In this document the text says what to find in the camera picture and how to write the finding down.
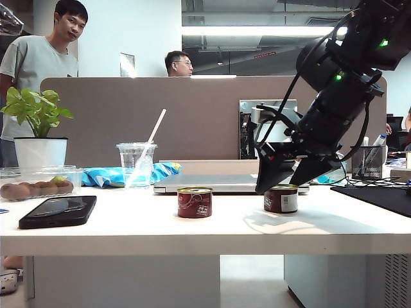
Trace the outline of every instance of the drinking straw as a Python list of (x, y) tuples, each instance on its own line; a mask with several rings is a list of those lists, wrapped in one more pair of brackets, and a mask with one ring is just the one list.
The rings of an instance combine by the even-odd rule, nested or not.
[(157, 120), (157, 122), (156, 122), (156, 124), (155, 124), (155, 126), (154, 126), (154, 129), (153, 129), (150, 137), (149, 137), (148, 140), (147, 140), (146, 146), (144, 147), (144, 150), (143, 150), (141, 156), (139, 157), (139, 159), (137, 159), (137, 162), (136, 162), (136, 166), (135, 166), (135, 168), (134, 168), (134, 171), (133, 171), (133, 173), (130, 175), (130, 178), (128, 178), (128, 179), (127, 179), (127, 182), (125, 183), (125, 187), (126, 187), (126, 188), (130, 187), (130, 186), (131, 186), (131, 183), (137, 178), (137, 172), (138, 172), (139, 166), (140, 166), (140, 164), (141, 164), (141, 161), (142, 161), (142, 159), (144, 158), (144, 156), (146, 156), (147, 151), (148, 151), (148, 148), (150, 147), (151, 143), (153, 142), (154, 135), (155, 135), (155, 133), (157, 132), (157, 130), (158, 130), (159, 126), (160, 126), (160, 123), (161, 123), (164, 115), (166, 114), (166, 111), (167, 111), (166, 109), (163, 109), (163, 110), (161, 111), (161, 114), (160, 114), (160, 116), (159, 116), (159, 119)]

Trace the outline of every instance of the floor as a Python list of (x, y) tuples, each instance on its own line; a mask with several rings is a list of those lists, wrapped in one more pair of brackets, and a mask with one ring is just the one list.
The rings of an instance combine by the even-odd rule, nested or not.
[[(222, 255), (222, 308), (302, 308), (288, 292), (282, 255)], [(0, 308), (24, 308), (24, 284), (0, 296)]]

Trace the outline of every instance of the can lid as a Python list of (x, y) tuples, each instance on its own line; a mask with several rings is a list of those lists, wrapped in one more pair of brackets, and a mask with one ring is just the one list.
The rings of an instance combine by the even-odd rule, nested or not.
[(270, 189), (272, 189), (273, 191), (275, 191), (275, 190), (291, 191), (293, 189), (298, 189), (298, 186), (293, 185), (293, 184), (278, 184), (276, 186), (271, 187)]
[(178, 193), (184, 194), (207, 194), (212, 191), (213, 189), (208, 187), (181, 187), (177, 189)]

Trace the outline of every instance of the black phone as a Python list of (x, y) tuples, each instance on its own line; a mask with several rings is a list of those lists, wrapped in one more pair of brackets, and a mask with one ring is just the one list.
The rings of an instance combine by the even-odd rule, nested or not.
[(20, 229), (83, 225), (96, 204), (96, 196), (49, 198), (19, 220)]

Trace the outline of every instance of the cubicle divider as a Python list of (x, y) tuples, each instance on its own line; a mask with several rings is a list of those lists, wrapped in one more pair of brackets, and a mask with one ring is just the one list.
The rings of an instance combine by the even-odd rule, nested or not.
[[(66, 164), (119, 166), (115, 145), (146, 141), (163, 108), (167, 113), (154, 138), (154, 161), (238, 159), (239, 100), (282, 98), (292, 78), (48, 78), (42, 90), (57, 91), (61, 107), (74, 114), (50, 131), (69, 138)], [(380, 85), (387, 87), (382, 79)], [(316, 95), (299, 80), (291, 98), (305, 113)], [(372, 139), (385, 131), (385, 96), (376, 98), (370, 110), (367, 135)], [(358, 138), (363, 114), (341, 140), (344, 153)]]

